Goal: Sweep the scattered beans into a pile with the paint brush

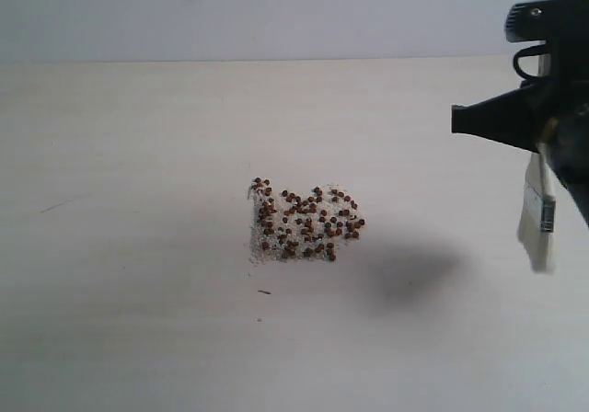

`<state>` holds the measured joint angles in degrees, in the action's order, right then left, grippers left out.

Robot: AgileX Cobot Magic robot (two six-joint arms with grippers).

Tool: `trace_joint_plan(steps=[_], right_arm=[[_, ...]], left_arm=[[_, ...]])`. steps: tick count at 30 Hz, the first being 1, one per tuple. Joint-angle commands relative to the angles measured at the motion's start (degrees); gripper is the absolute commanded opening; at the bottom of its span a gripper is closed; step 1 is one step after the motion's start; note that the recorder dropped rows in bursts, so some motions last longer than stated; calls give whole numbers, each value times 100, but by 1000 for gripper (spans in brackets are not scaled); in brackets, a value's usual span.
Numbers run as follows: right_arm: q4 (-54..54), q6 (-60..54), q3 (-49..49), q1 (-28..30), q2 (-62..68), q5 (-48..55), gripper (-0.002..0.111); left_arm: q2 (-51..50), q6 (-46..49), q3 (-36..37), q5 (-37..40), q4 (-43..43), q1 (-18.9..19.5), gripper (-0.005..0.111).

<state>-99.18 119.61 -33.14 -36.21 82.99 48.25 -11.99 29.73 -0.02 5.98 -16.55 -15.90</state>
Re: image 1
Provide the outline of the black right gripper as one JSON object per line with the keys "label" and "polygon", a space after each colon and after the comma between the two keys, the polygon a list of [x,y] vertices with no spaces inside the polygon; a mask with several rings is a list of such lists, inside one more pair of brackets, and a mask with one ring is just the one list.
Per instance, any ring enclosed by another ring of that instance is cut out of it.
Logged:
{"label": "black right gripper", "polygon": [[515,53],[518,88],[469,106],[451,107],[451,132],[538,153],[542,121],[557,125],[547,164],[588,219],[588,49],[542,43]]}

